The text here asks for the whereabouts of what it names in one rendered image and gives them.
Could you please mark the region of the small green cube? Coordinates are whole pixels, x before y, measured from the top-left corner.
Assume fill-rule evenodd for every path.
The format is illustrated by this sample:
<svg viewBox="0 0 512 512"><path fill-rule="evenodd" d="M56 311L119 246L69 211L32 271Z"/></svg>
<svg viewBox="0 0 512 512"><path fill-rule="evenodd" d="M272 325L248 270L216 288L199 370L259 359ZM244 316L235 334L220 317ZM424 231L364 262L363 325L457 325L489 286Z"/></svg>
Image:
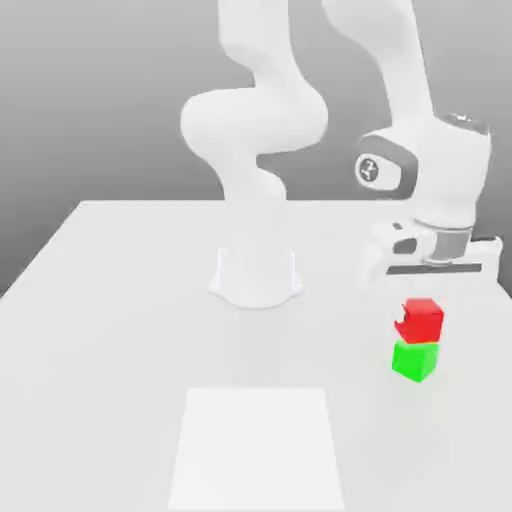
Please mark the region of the small green cube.
<svg viewBox="0 0 512 512"><path fill-rule="evenodd" d="M438 343L409 344L399 340L394 345L392 369L414 382L422 382L435 370L438 355Z"/></svg>

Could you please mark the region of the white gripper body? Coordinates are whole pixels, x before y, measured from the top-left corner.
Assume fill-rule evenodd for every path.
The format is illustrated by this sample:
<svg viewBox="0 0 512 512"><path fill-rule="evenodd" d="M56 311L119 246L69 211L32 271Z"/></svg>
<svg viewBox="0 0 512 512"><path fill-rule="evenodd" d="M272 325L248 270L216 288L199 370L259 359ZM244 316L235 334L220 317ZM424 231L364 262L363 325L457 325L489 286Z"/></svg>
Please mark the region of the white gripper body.
<svg viewBox="0 0 512 512"><path fill-rule="evenodd" d="M409 296L489 292L497 285L502 251L499 236L471 240L465 255L449 264L395 264L385 280Z"/></svg>

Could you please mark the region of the small red cube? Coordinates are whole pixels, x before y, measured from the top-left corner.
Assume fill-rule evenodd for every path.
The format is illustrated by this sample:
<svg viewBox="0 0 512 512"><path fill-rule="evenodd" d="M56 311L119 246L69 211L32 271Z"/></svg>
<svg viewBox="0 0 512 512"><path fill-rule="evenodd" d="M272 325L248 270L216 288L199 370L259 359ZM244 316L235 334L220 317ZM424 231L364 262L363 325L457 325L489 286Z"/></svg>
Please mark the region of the small red cube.
<svg viewBox="0 0 512 512"><path fill-rule="evenodd" d="M437 343L441 337L444 311L431 298L408 298L404 315L395 328L408 344Z"/></svg>

